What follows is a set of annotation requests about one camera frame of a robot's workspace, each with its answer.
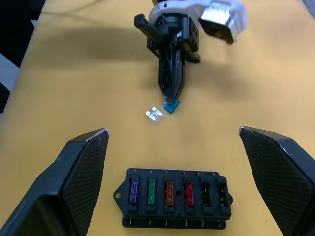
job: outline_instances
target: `purple fuse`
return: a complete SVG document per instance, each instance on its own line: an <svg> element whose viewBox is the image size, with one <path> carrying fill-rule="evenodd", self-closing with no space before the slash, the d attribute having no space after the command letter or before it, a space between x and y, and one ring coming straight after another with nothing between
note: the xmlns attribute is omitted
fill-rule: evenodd
<svg viewBox="0 0 315 236"><path fill-rule="evenodd" d="M129 197L130 204L137 203L138 185L139 185L139 179L133 178L131 182L130 197Z"/></svg>

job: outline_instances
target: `yellow table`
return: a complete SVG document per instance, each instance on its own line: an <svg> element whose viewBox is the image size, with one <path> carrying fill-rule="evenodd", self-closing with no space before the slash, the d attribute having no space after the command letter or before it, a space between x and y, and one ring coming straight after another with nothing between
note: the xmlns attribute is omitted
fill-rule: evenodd
<svg viewBox="0 0 315 236"><path fill-rule="evenodd" d="M90 236L281 235L255 186L238 128L293 137L315 156L315 21L297 0L244 0L249 27L237 44L200 34L181 104L160 106L158 59L133 26L150 0L48 0L0 130L0 226L71 138L111 137ZM217 171L234 202L224 231L125 229L112 194L127 168Z"/></svg>

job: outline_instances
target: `black fuse holder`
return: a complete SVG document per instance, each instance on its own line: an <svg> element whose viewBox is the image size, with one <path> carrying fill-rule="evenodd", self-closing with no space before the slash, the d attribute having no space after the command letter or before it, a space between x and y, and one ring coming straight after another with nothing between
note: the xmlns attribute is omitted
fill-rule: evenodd
<svg viewBox="0 0 315 236"><path fill-rule="evenodd" d="M137 185L132 185L133 178ZM154 204L148 204L152 198ZM127 228L222 230L232 215L233 198L226 178L217 172L131 168L114 199Z"/></svg>

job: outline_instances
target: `green fuse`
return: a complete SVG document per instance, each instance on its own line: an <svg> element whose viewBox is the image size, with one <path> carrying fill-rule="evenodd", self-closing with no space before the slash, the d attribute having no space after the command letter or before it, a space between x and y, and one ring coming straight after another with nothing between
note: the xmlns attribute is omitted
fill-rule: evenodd
<svg viewBox="0 0 315 236"><path fill-rule="evenodd" d="M150 179L149 180L148 204L154 204L155 188L156 188L156 181L154 179Z"/></svg>

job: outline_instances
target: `fuse box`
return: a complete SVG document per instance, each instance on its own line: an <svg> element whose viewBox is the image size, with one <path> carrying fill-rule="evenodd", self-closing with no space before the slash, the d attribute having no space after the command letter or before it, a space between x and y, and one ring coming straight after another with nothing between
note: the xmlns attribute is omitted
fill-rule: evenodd
<svg viewBox="0 0 315 236"><path fill-rule="evenodd" d="M114 199L128 228L225 229L232 215L217 172L131 168Z"/></svg>

